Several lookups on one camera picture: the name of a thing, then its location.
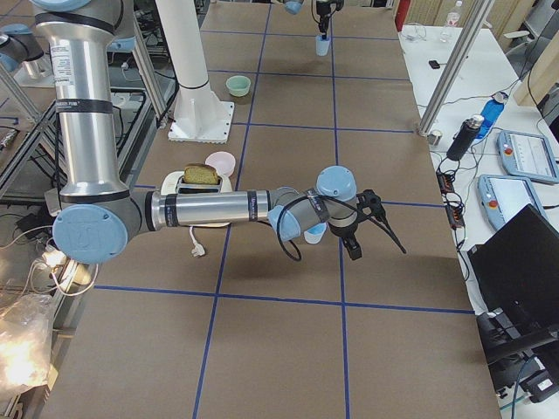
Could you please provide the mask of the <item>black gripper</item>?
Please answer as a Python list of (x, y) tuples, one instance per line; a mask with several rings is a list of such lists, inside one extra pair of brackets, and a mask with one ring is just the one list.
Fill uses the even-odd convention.
[(379, 195), (373, 189), (365, 189), (355, 198), (343, 201), (341, 198), (329, 197), (335, 214), (330, 217), (330, 230), (342, 238), (342, 244), (351, 260), (362, 257), (361, 245), (355, 238), (358, 225), (371, 221), (376, 226), (383, 226), (383, 205)]
[(320, 31), (327, 31), (330, 19), (335, 11), (334, 1), (316, 1), (315, 10), (318, 15), (318, 29)]

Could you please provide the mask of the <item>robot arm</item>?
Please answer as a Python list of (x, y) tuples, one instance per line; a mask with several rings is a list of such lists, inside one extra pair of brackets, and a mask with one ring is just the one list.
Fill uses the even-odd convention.
[(52, 226), (56, 245), (84, 264), (102, 264), (147, 231), (215, 223), (267, 220), (280, 241), (327, 223), (349, 256), (362, 250), (355, 238), (370, 190), (358, 191), (352, 172), (323, 169), (315, 186), (225, 193), (133, 193), (121, 180), (107, 50), (128, 32), (129, 1), (37, 1), (38, 29), (47, 37), (55, 78), (56, 111), (64, 142), (67, 182)]
[[(287, 0), (279, 1), (279, 3), (283, 5), (285, 11), (292, 15), (296, 15), (302, 10), (305, 1)], [(311, 15), (318, 25), (320, 34), (328, 34), (329, 24), (333, 15), (342, 10), (344, 4), (344, 0), (316, 0), (311, 2)]]

